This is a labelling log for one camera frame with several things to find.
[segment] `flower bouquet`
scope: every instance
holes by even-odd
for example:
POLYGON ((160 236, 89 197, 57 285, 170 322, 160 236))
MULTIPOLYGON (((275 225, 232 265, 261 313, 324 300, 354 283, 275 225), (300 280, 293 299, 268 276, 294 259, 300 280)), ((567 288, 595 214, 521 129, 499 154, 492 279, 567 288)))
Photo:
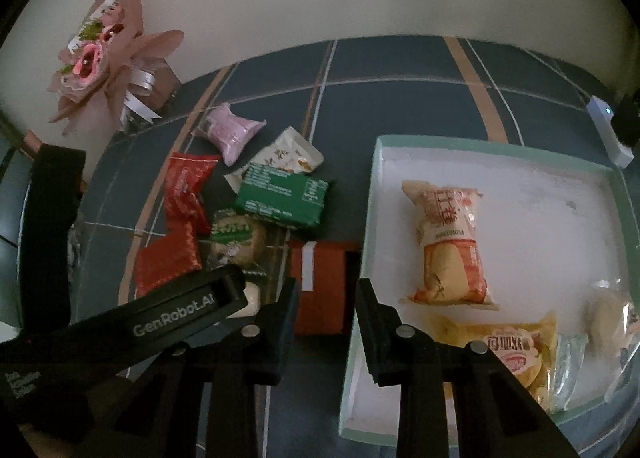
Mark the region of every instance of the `flower bouquet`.
POLYGON ((58 54, 65 64, 51 79, 63 131, 129 129, 151 124, 179 84, 164 58, 184 37, 180 30, 145 35, 141 0, 95 0, 58 54))

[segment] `pink snack package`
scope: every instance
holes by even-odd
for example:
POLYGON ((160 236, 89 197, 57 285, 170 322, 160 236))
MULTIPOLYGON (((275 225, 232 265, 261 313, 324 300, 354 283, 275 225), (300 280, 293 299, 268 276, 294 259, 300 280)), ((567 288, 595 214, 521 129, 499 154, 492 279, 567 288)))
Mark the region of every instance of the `pink snack package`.
POLYGON ((203 122, 193 131, 193 136, 206 138, 220 150, 225 164, 231 166, 244 146, 266 123, 266 120, 256 122, 236 117, 228 102, 224 102, 207 113, 203 122))

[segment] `food item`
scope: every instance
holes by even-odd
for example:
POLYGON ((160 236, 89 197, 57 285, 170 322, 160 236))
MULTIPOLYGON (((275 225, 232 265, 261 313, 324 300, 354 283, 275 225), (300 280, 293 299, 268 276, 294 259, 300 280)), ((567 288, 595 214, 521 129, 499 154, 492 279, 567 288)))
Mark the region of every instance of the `food item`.
POLYGON ((206 138, 220 150, 225 164, 231 166, 244 146, 266 123, 266 120, 256 122, 237 117, 231 112, 228 102, 224 102, 207 113, 202 125, 193 131, 193 136, 206 138))
MULTIPOLYGON (((292 173, 310 173, 324 162, 322 153, 308 143, 305 138, 289 126, 280 133, 275 142, 251 159, 252 164, 268 165, 292 173)), ((225 176, 231 189, 236 193, 242 185, 242 177, 249 165, 225 176)))
POLYGON ((640 347, 638 312, 620 283, 593 284, 595 291, 588 305, 588 325, 596 355, 610 367, 611 382, 605 392, 608 402, 618 387, 627 365, 640 347))
POLYGON ((328 187, 304 174, 250 164, 235 207, 292 229, 317 227, 328 187))
POLYGON ((558 343, 555 313, 538 323, 469 325, 432 315, 428 324, 430 335, 443 344, 464 347, 471 341, 484 341, 540 406, 550 410, 558 343))
POLYGON ((185 223, 138 253, 134 268, 138 297, 178 276, 201 269, 193 225, 185 223))
POLYGON ((258 310, 260 310, 260 288, 258 285, 247 281, 244 284, 244 296, 248 303, 247 306, 231 314, 229 316, 230 318, 251 317, 252 315, 256 315, 258 310))
POLYGON ((566 410, 584 362, 587 342, 588 337, 584 334, 558 334, 551 412, 566 410))
POLYGON ((476 244, 478 191, 404 180, 402 192, 418 209, 418 242, 424 250, 424 286, 411 300, 491 304, 476 244))
POLYGON ((254 218, 232 209, 214 214, 211 226, 210 266, 235 263, 244 268, 256 265, 264 251, 266 230, 254 218))
POLYGON ((164 177, 164 212, 167 229, 191 222, 196 234, 209 234, 209 220, 200 202, 200 192, 220 155, 196 156, 175 152, 164 177))

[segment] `pink wrapping paper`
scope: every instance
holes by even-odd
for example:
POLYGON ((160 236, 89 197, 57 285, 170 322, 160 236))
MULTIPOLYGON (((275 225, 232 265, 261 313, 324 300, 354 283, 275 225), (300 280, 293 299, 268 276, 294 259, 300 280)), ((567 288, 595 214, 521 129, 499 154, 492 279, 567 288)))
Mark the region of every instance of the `pink wrapping paper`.
MULTIPOLYGON (((90 21, 92 14, 106 1, 95 0, 82 23, 90 21)), ((63 63, 74 66, 70 73, 55 73, 48 88, 60 95, 58 113, 50 121, 66 118, 68 124, 63 134, 104 128, 119 130, 127 91, 156 110, 178 82, 164 58, 180 46, 184 37, 182 31, 145 35, 141 0, 115 0, 115 4, 102 12, 99 21, 104 29, 96 40, 82 42, 73 53, 65 48, 58 54, 63 63), (85 66, 80 64, 83 53, 92 55, 85 66), (145 70, 149 62, 158 66, 158 60, 162 63, 154 71, 156 80, 150 93, 131 84, 133 70, 145 70), (90 70, 89 77, 83 77, 83 69, 90 70)))

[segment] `orange red wrapper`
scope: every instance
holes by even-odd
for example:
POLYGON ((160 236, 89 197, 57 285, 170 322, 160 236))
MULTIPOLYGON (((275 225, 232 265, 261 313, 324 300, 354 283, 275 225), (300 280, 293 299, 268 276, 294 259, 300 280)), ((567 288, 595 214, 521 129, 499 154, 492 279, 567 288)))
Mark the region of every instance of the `orange red wrapper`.
POLYGON ((201 269, 193 225, 185 223, 138 253, 134 268, 138 297, 183 274, 201 269))
POLYGON ((209 234, 211 225, 200 202, 200 193, 220 155, 197 156, 175 152, 164 177, 164 212, 170 231, 186 223, 196 234, 209 234))
POLYGON ((404 180, 402 191, 417 209, 422 286, 411 300, 423 304, 492 304, 476 244, 476 189, 437 187, 404 180))

